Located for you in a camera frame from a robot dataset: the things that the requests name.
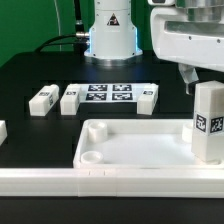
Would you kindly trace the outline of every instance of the black surface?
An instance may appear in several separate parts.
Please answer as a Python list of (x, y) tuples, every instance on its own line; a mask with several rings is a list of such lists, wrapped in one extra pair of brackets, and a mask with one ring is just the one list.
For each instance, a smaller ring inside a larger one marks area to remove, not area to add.
[[(223, 73), (198, 70), (200, 79), (223, 80)], [(30, 117), (28, 101), (44, 85), (57, 84), (62, 96), (70, 83), (159, 84), (153, 116), (136, 114), (135, 103), (82, 104), (77, 116), (61, 116), (59, 101), (45, 118)], [(0, 69), (0, 120), (7, 141), (0, 167), (66, 168), (83, 121), (91, 118), (191, 118), (193, 98), (177, 65), (145, 52), (143, 62), (113, 70), (87, 65), (73, 53), (18, 54)], [(0, 198), (0, 223), (223, 223), (223, 199), (173, 198)]]

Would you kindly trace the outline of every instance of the green wall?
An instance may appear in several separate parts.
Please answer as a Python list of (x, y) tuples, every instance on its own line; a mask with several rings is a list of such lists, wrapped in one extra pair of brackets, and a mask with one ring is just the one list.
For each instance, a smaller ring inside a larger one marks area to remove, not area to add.
[[(73, 0), (56, 0), (62, 34), (75, 32)], [(85, 30), (94, 22), (94, 0), (80, 0)], [(132, 19), (139, 30), (139, 45), (152, 49), (149, 29), (151, 8), (147, 0), (132, 0)], [(0, 0), (0, 66), (13, 55), (33, 51), (58, 35), (54, 0)]]

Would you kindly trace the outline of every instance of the white plastic tray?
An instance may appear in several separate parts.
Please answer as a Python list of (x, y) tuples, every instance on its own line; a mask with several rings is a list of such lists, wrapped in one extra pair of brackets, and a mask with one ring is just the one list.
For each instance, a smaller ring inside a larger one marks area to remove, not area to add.
[[(182, 129), (191, 120), (89, 120), (84, 123), (76, 150), (76, 168), (200, 168), (202, 161), (182, 140)], [(89, 125), (104, 123), (107, 138), (91, 141)], [(103, 164), (83, 163), (86, 152), (99, 152)]]
[[(93, 122), (106, 125), (91, 138)], [(195, 159), (180, 137), (185, 122), (189, 120), (86, 121), (73, 169), (0, 169), (0, 196), (224, 198), (223, 163)], [(103, 154), (104, 163), (81, 162), (93, 150)]]

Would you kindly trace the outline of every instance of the block with black marker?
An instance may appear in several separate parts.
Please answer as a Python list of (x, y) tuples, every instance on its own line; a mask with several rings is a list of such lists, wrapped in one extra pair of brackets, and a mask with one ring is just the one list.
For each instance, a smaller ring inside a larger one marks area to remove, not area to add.
[(158, 99), (158, 85), (150, 84), (144, 87), (137, 100), (137, 114), (152, 115)]
[(80, 104), (80, 90), (78, 84), (68, 85), (60, 101), (61, 115), (76, 115)]
[(57, 85), (44, 86), (30, 101), (31, 116), (46, 116), (59, 98)]

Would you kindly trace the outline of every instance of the white cuboid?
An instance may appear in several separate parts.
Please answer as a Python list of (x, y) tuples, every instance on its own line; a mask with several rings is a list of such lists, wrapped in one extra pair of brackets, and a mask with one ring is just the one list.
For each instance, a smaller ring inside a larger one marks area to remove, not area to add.
[(224, 159), (224, 84), (196, 85), (192, 152), (205, 162)]
[(0, 146), (6, 138), (7, 138), (7, 130), (5, 121), (0, 121)]
[(68, 85), (60, 101), (61, 115), (76, 115), (80, 104), (80, 91), (80, 85)]
[(137, 101), (137, 114), (151, 115), (158, 99), (158, 85), (151, 84), (144, 87), (144, 91)]
[(45, 116), (59, 98), (57, 85), (44, 86), (30, 101), (31, 116)]

